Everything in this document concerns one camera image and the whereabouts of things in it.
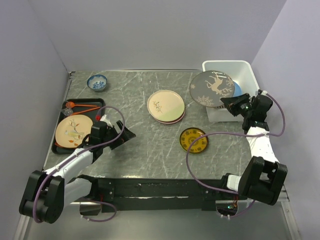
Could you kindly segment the pink plate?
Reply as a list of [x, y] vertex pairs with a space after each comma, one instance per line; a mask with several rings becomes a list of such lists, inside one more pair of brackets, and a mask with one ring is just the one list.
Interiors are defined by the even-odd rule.
[[184, 111], [180, 117], [178, 117], [177, 119], [174, 119], [174, 120], [170, 120], [170, 121], [162, 121], [162, 120], [159, 120], [159, 119], [155, 119], [156, 121], [158, 121], [159, 123], [162, 123], [162, 124], [167, 124], [167, 125], [171, 125], [171, 124], [175, 124], [177, 122], [179, 122], [180, 120], [182, 120], [184, 118], [186, 114], [186, 111]]

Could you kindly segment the cream plate with bird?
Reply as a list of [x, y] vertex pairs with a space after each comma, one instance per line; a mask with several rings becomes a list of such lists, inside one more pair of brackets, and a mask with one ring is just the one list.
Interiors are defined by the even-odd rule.
[[90, 132], [93, 121], [85, 115], [71, 115], [63, 119], [56, 127], [56, 143], [68, 149], [77, 148]]

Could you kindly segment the white plastic bin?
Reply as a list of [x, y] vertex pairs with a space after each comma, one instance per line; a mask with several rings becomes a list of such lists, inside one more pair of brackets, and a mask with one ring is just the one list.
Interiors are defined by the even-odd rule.
[[[206, 60], [202, 63], [202, 70], [220, 70], [229, 75], [239, 85], [242, 94], [256, 96], [260, 89], [250, 63], [244, 60]], [[243, 122], [241, 115], [233, 116], [224, 108], [206, 108], [208, 120], [218, 122]]]

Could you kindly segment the blue white porcelain bowl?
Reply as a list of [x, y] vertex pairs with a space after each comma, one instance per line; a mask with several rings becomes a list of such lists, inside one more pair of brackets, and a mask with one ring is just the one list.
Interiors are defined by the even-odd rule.
[[86, 83], [91, 90], [101, 92], [107, 87], [108, 79], [102, 74], [96, 74], [89, 77]]

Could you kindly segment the black base beam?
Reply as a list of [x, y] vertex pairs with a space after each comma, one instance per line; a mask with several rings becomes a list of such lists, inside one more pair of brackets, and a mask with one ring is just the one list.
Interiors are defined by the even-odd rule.
[[215, 211], [216, 201], [247, 199], [208, 189], [194, 179], [98, 178], [97, 182], [92, 200], [111, 203], [118, 211]]

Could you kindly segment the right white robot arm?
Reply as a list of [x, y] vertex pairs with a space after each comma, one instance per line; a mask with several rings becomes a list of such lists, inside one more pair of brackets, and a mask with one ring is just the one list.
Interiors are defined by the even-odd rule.
[[219, 186], [219, 195], [232, 198], [236, 192], [244, 197], [274, 205], [279, 198], [288, 168], [274, 154], [267, 112], [276, 100], [266, 91], [256, 96], [248, 93], [236, 97], [221, 98], [225, 108], [233, 116], [243, 117], [242, 129], [249, 143], [251, 160], [241, 176], [226, 174], [226, 182]]

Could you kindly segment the grey reindeer plate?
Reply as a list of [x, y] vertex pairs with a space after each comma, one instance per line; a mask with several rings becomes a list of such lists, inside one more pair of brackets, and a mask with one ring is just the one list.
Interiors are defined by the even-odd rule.
[[232, 78], [222, 71], [208, 70], [196, 75], [189, 85], [191, 98], [206, 108], [221, 108], [221, 98], [231, 98], [235, 92]]

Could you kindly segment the aluminium rail frame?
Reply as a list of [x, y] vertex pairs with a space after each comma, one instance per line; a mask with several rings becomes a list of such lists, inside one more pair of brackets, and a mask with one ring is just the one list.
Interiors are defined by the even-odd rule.
[[55, 223], [36, 223], [28, 216], [20, 217], [16, 229], [15, 240], [77, 240], [85, 239], [91, 225], [97, 224], [87, 221], [83, 214], [91, 214], [95, 218], [100, 213], [101, 206], [91, 201], [72, 202], [67, 205]]

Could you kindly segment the black tray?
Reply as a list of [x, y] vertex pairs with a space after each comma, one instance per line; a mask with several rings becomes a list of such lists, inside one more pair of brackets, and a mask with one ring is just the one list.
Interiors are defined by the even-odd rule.
[[[67, 99], [63, 102], [61, 109], [64, 109], [66, 107], [66, 102], [71, 101], [77, 104], [85, 104], [85, 105], [97, 105], [97, 107], [101, 108], [105, 105], [105, 102], [103, 99], [101, 98], [78, 98], [78, 99]], [[83, 110], [87, 110], [87, 109], [91, 109], [93, 107], [73, 107], [72, 110], [73, 112], [80, 112]], [[98, 110], [94, 110], [94, 111], [90, 111], [90, 112], [86, 112], [86, 113], [82, 113], [81, 115], [85, 115], [87, 117], [89, 117], [93, 123], [96, 121], [96, 115], [99, 115], [100, 117], [102, 116], [102, 113], [104, 113], [103, 111], [101, 113], [98, 113]], [[58, 124], [65, 118], [67, 118], [68, 116], [65, 116], [64, 114], [62, 114], [60, 112], [59, 117], [58, 117]], [[56, 139], [55, 139], [55, 134], [54, 134], [54, 140], [53, 140], [53, 144], [51, 146], [51, 150], [54, 154], [57, 155], [65, 155], [65, 154], [70, 154], [73, 152], [75, 148], [65, 148], [65, 147], [61, 147], [57, 144]]]

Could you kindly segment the orange spoon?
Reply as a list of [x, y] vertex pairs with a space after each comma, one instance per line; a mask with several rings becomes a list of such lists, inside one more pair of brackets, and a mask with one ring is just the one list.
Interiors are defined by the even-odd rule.
[[67, 101], [66, 104], [65, 104], [65, 107], [72, 109], [74, 107], [93, 107], [93, 108], [96, 108], [98, 106], [97, 105], [92, 105], [92, 104], [79, 104], [79, 103], [74, 103], [72, 101]]

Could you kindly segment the orange chopstick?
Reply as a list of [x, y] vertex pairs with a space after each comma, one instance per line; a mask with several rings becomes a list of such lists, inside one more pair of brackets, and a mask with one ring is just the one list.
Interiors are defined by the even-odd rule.
[[95, 110], [99, 110], [99, 109], [100, 109], [100, 107], [93, 107], [93, 108], [90, 108], [90, 109], [74, 112], [71, 116], [80, 115], [80, 114], [84, 114], [84, 113], [95, 111]]

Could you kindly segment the clear plastic cup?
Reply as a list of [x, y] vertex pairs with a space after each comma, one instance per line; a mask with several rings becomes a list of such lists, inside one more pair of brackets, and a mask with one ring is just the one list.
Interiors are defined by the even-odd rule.
[[60, 111], [66, 117], [72, 116], [74, 113], [71, 107], [65, 107], [65, 108], [61, 109]]

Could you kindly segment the blue plate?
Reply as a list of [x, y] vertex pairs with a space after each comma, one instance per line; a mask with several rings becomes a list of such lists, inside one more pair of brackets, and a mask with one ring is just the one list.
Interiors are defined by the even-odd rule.
[[242, 89], [241, 89], [241, 87], [238, 85], [238, 83], [234, 81], [233, 84], [234, 84], [233, 97], [238, 97], [238, 96], [242, 95]]

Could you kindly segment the cream plate with twig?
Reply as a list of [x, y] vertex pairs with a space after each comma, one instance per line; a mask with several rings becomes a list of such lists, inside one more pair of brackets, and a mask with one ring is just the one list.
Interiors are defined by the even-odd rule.
[[160, 121], [175, 120], [185, 111], [182, 97], [172, 90], [158, 90], [147, 100], [147, 110]]

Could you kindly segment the yellow patterned plate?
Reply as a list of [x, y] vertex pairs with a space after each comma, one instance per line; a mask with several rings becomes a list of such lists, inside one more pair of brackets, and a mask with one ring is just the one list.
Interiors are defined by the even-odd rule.
[[187, 151], [190, 147], [189, 152], [191, 154], [200, 154], [204, 152], [209, 145], [209, 139], [207, 136], [200, 138], [204, 135], [205, 132], [199, 128], [186, 128], [179, 136], [179, 144], [185, 151]]

